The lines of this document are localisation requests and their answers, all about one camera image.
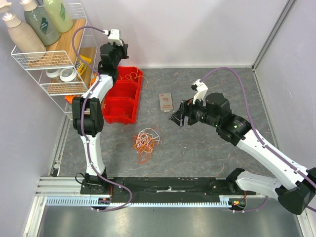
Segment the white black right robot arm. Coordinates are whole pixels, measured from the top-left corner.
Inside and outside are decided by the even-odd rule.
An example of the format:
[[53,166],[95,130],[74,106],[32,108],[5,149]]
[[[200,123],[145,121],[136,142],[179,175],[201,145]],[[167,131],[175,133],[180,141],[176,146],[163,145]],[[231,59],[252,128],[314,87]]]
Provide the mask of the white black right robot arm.
[[206,101],[183,100],[179,109],[169,116],[179,127],[201,122],[216,129],[225,141],[245,151],[267,168],[274,177],[235,169],[226,182],[227,191],[238,194],[252,191],[274,198],[289,212],[300,215],[316,195],[316,170],[306,169],[282,153],[264,139],[243,117],[232,113],[229,101],[221,93],[211,93]]

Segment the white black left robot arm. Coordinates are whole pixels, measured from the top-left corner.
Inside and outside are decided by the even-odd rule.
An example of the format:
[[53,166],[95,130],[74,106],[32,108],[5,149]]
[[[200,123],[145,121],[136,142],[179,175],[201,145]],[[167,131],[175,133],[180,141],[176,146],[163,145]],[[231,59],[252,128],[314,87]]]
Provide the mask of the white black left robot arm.
[[101,155],[100,134],[104,126],[101,102],[118,79],[120,61],[129,58],[127,50],[126,43],[102,45],[97,79],[85,94],[72,101],[73,127],[80,135],[86,156],[80,190],[84,195],[104,194],[111,188]]

